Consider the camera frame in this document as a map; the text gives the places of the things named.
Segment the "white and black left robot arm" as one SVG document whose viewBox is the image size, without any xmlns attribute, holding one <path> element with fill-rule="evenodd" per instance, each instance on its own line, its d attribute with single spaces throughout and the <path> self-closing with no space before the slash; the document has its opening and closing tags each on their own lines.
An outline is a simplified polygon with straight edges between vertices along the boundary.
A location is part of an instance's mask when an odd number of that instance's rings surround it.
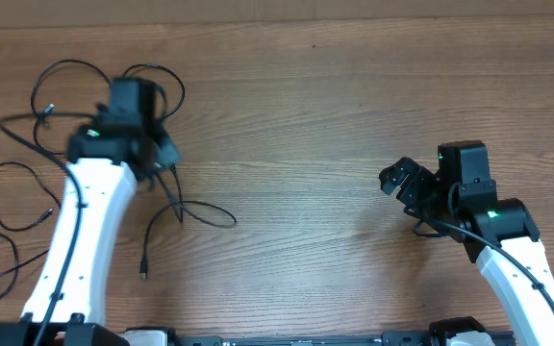
<svg viewBox="0 0 554 346">
<path fill-rule="evenodd" d="M 161 122 L 156 83 L 112 81 L 110 103 L 70 137 L 62 208 L 36 287 L 0 345 L 126 345 L 106 329 L 106 292 L 117 232 L 139 180 L 177 159 Z"/>
</svg>

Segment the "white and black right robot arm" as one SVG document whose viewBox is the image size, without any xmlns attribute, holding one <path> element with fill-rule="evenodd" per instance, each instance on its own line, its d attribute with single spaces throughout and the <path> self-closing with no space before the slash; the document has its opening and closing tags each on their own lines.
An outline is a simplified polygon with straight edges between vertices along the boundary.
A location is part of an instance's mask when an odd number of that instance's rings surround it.
<svg viewBox="0 0 554 346">
<path fill-rule="evenodd" d="M 480 140 L 438 147 L 431 172 L 403 157 L 378 175 L 429 237 L 449 236 L 464 245 L 513 328 L 519 345 L 554 345 L 554 278 L 541 232 L 520 200 L 501 200 L 491 177 L 488 150 Z"/>
</svg>

